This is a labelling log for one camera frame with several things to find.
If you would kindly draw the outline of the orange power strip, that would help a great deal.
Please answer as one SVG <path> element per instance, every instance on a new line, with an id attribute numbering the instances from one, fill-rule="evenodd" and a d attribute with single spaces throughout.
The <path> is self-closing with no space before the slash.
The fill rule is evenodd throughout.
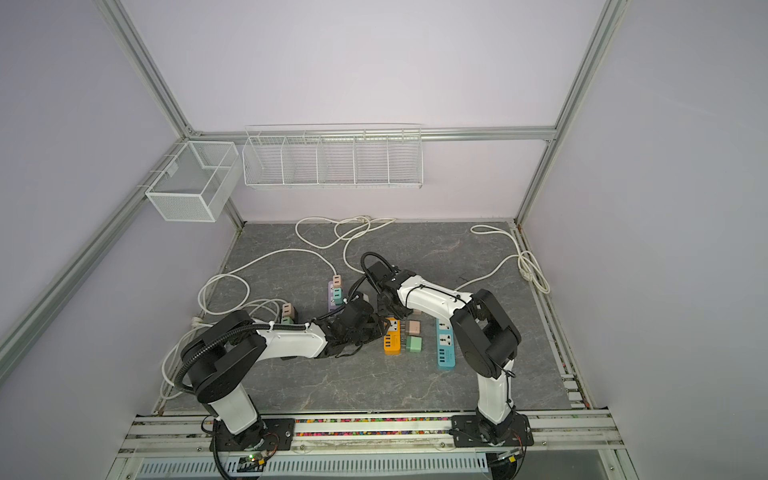
<path id="1" fill-rule="evenodd" d="M 389 327 L 383 337 L 383 348 L 386 355 L 399 355 L 401 352 L 401 324 L 395 318 L 388 318 Z"/>

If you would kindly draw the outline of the teal power strip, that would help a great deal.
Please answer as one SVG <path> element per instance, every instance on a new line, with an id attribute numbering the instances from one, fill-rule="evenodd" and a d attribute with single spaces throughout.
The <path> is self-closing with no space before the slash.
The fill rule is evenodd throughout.
<path id="1" fill-rule="evenodd" d="M 437 366 L 440 370 L 452 370 L 456 364 L 454 335 L 449 321 L 436 320 Z"/>

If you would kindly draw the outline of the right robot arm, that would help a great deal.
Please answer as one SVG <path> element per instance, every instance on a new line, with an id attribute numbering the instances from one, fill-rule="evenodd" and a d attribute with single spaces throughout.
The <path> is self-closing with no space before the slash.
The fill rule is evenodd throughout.
<path id="1" fill-rule="evenodd" d="M 383 315 L 405 320 L 419 310 L 450 325 L 464 360 L 477 374 L 479 437 L 494 444 L 509 437 L 517 416 L 512 369 L 522 336 L 496 297 L 485 289 L 468 293 L 434 284 L 375 252 L 363 253 L 360 266 Z"/>

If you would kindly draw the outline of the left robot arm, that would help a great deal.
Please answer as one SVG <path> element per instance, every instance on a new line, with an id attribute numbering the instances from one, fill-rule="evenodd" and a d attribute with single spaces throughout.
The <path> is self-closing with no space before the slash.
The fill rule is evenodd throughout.
<path id="1" fill-rule="evenodd" d="M 182 349 L 174 386 L 196 398 L 232 435 L 256 428 L 261 416 L 242 385 L 259 361 L 340 358 L 385 336 L 387 318 L 361 296 L 304 323 L 263 322 L 237 310 Z"/>

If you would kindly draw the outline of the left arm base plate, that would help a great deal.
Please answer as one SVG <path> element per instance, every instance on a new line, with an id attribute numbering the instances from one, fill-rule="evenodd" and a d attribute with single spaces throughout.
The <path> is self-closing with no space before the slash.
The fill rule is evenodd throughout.
<path id="1" fill-rule="evenodd" d="M 284 451 L 291 448 L 296 421 L 294 418 L 262 418 L 239 434 L 231 433 L 224 423 L 215 420 L 210 451 Z"/>

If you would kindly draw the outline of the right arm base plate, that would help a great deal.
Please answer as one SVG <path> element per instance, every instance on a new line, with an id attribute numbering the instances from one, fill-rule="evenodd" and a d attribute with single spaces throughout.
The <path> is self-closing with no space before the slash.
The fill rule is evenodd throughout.
<path id="1" fill-rule="evenodd" d="M 517 411 L 512 411 L 499 424 L 480 413 L 454 415 L 449 434 L 459 448 L 529 447 L 534 444 L 528 417 Z"/>

